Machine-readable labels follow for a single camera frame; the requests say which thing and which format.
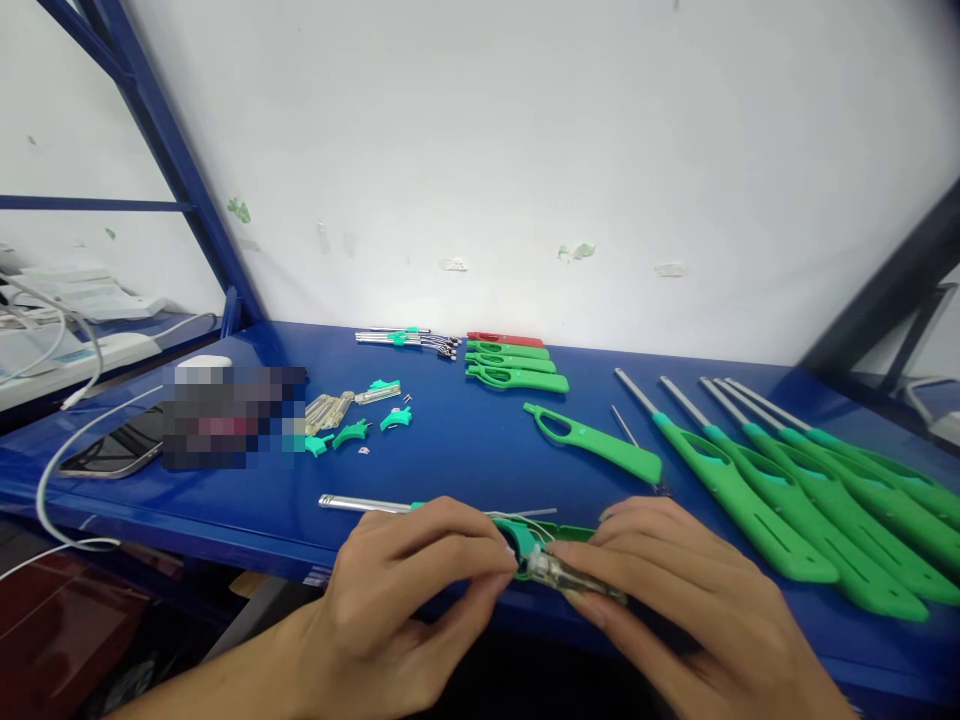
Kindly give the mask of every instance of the wire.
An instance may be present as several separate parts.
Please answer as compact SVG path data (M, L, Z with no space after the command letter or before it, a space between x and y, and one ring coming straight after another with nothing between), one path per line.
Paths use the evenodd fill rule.
M165 337L165 336L169 335L170 333L172 333L174 330L179 330L179 329L182 328L184 325L186 325L188 322L193 322L194 320L196 320L196 319L198 319L198 318L202 318L202 317L212 317L212 318L216 319L217 315L216 315L216 313L199 313L198 315L192 315L191 317L188 317L186 320L181 320L180 322L178 322L178 323L177 323L176 325L174 325L173 327L169 327L169 328L167 328L166 330L164 330L163 332L160 332L160 333L157 333L156 335L151 336L151 339L152 339L152 340L156 340L157 338Z
M34 360L32 363L30 363L30 364L27 365L26 367L20 368L20 369L17 370L15 373L11 373L10 375L8 375L8 376L5 377L5 378L0 378L0 385L3 385L4 383L10 382L10 381L13 380L14 378L20 377L20 376L23 375L25 372L30 372L30 371L33 370L37 365L39 365L40 363L44 362L47 358L49 358L51 355L53 355L53 354L57 351L57 348L60 347L60 343L63 342L63 336L66 335L66 333L67 333L67 316L64 314L63 310L61 310L60 308L54 308L54 310L56 310L57 313L59 313L60 332L57 333L57 339L54 340L53 345L51 345L51 346L50 346L50 349L47 350L43 355L41 355L40 357L38 357L36 360Z
M161 389L163 389L163 385L158 385L155 388L150 388L146 392L140 393L136 397L131 398L126 402L121 403L120 405L117 405L115 408L111 408L110 410L107 410L107 412L103 413L102 415L88 422L82 428L77 430L73 435L71 435L69 440L67 440L63 445L60 446L60 449L54 453L53 457L50 458L50 462L48 462L47 466L43 469L43 474L40 476L40 482L37 483L37 494L36 494L35 503L34 503L35 509L37 512L37 519L40 521L40 524L43 525L44 530L46 530L48 533L50 533L53 537L55 537L60 542L64 543L67 547L77 548L80 550L88 550L92 552L104 552L103 550L99 550L96 548L82 547L82 541L71 540L69 537L67 537L62 532L60 532L56 528L56 526L52 522L50 522L50 518L47 517L47 510L46 510L46 507L44 506L44 498L47 491L47 485L50 482L50 476L53 475L54 468L57 467L57 463L60 462L60 458L62 458L64 453L66 453L67 450L70 449L70 446L73 445L73 443L76 442L76 440L81 435L83 435L87 430L92 428L101 420L110 417L114 413L120 412L128 405L133 405L133 403L137 402L137 400L141 400L145 398L147 395L149 395L150 393L156 392L157 390L161 390Z
M92 545L93 543L108 543L113 547L118 547L120 545L120 541L115 540L114 538L88 538L86 540L78 540L76 544ZM37 560L41 560L47 557L47 555L53 555L54 553L58 553L61 550L66 550L68 547L75 547L75 546L64 543L63 545L58 545L55 548L44 550L42 553L40 553L39 555L34 555L29 560L24 560L22 563L20 563L16 567L11 568L7 570L3 575L0 575L0 582L6 580L8 577L13 575L17 570L23 570L23 568L25 568L27 565L30 565L31 563L35 563Z
M901 389L901 392L903 393L903 399L906 401L907 405L917 411L917 414L923 420L923 424L927 427L933 425L936 418L933 417L933 413L927 409L927 406L920 401L920 398L917 397L914 390L920 387L926 387L927 385L937 385L942 382L960 382L960 379L940 376L923 378L922 380L914 380L913 382L909 382Z
M78 402L83 400L84 396L87 394L87 391L97 383L97 380L100 379L100 375L103 373L103 352L100 350L100 341L97 339L97 334L93 331L93 328L90 327L87 321L84 320L79 314L73 314L73 310L71 310L68 306L57 300L54 300L46 293L34 290L33 288L21 283L19 280L15 280L9 275L4 275L3 273L0 273L0 280L5 280L11 285L20 288L24 292L30 293L38 300L42 300L51 307L54 307L61 312L70 314L71 317L73 317L80 325L80 328L87 334L87 337L90 338L90 342L93 343L93 351L97 354L97 369L94 372L93 377L90 378L86 385L64 400L63 404L60 406L61 410L72 408Z

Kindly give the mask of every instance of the blurred object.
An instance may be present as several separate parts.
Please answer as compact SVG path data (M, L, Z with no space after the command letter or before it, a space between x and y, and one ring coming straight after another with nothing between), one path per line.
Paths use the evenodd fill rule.
M8 534L6 569L48 543ZM136 550L168 576L175 562ZM0 708L4 718L58 720L77 708L123 656L150 599L71 555L23 568L0 593Z

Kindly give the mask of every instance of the blue metal shelf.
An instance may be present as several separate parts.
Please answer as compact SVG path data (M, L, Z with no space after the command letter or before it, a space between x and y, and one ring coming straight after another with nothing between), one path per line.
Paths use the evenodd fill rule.
M0 210L179 212L228 297L232 332L265 319L200 170L154 75L122 0L37 0L117 84L173 194L173 202L0 195Z

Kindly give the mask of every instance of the blue table surface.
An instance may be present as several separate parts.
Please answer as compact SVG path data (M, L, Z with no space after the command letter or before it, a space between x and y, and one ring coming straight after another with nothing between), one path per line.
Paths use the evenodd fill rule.
M749 444L725 411L697 384L701 375L734 377L815 426L884 454L960 489L960 460L910 435L804 371L769 365L551 347L551 358L571 391L497 391L464 377L462 361L440 360L418 348L358 345L353 330L268 322L199 351L232 358L236 366L304 366L306 399L321 393L361 391L372 381L399 379L411 393L409 427L381 433L380 421L399 398L353 406L345 423L366 418L375 427L363 443L344 444L315 459L292 457L293 467L248 470L164 471L158 462L119 481L54 479L51 516L65 526L113 535L208 557L302 581L311 567L332 566L355 526L354 513L320 510L324 493L395 502L451 495L483 510L557 507L551 521L595 527L600 513L648 486L591 453L548 441L524 402L551 408L620 437L610 411L615 404L641 446L663 459L663 477L676 501L720 537L736 545L774 577L817 654L842 682L927 700L949 699L960 650L960 609L931 604L927 623L871 615L830 587L779 577L754 552L738 528L659 434L613 374L621 367L678 425L695 430L657 382L667 375L707 416ZM32 514L37 479L67 433L109 408L161 383L147 373L81 405L13 432L0 441L2 509ZM121 412L101 423L81 448L154 404ZM559 594L514 583L497 617L530 632L580 643L591 628Z

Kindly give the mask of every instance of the green paint mark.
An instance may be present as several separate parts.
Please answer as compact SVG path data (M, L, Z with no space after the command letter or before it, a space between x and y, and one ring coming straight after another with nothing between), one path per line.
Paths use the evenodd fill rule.
M586 243L580 243L577 245L576 249L573 251L573 259L581 260L585 257L590 257L596 251L596 245L587 245Z
M250 211L247 210L247 204L239 198L230 198L230 202L227 203L227 210L236 215L240 222L244 224L250 222Z

